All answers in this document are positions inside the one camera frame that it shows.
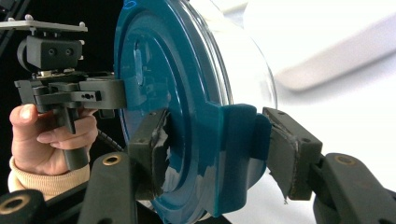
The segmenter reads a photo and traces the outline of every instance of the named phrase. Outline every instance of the white surface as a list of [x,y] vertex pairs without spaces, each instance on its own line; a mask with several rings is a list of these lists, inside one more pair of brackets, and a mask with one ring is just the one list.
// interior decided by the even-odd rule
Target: white surface
[[396,50],[393,0],[250,0],[244,20],[276,79],[296,91]]
[[[278,108],[323,142],[323,154],[356,157],[385,188],[396,191],[396,54],[307,91],[276,84]],[[233,224],[315,223],[312,200],[288,203],[266,174],[249,190],[247,205],[225,216]]]

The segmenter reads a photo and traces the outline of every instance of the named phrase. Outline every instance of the black plastic mount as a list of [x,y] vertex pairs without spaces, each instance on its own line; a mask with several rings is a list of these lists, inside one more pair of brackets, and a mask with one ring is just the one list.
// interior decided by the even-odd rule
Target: black plastic mount
[[321,142],[285,112],[264,108],[263,114],[273,125],[268,168],[285,198],[310,200],[314,191],[317,223],[396,223],[395,193],[361,161],[323,156]]
[[[23,104],[36,105],[39,113],[53,110],[58,126],[67,127],[70,133],[76,133],[74,121],[81,107],[113,111],[126,106],[123,81],[109,73],[72,72],[19,80],[15,86]],[[69,170],[77,170],[89,162],[84,148],[64,150],[64,157]]]
[[272,177],[285,198],[309,200],[306,180],[310,165],[319,162],[322,143],[285,112],[265,107],[262,113],[273,125],[267,162]]

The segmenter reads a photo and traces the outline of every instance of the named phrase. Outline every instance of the screw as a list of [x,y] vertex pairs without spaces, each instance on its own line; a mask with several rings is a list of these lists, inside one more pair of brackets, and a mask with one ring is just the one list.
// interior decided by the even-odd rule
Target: screw
[[71,55],[73,55],[73,50],[72,49],[67,49],[65,53],[66,53],[67,56],[71,56]]
[[34,19],[33,19],[33,16],[32,16],[32,15],[26,14],[26,15],[25,15],[25,20],[26,20],[26,21],[33,21]]
[[56,55],[56,49],[49,49],[49,56],[55,56]]

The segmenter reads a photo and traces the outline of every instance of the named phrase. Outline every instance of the human hand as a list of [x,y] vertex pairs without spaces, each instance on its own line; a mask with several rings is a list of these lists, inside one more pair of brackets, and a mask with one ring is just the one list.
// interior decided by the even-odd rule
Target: human hand
[[75,121],[76,134],[58,127],[52,112],[38,114],[35,105],[21,105],[9,116],[12,123],[12,155],[15,165],[36,175],[62,175],[67,172],[60,149],[91,148],[98,134],[96,110],[83,109]]

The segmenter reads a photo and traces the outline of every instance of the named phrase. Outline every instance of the teal lid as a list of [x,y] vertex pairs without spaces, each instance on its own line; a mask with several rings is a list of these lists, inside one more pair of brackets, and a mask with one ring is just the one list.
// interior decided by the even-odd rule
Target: teal lid
[[150,111],[171,114],[164,194],[152,201],[163,222],[192,223],[244,206],[265,170],[271,125],[252,105],[229,105],[216,41],[189,2],[125,0],[114,59],[126,90],[126,141]]

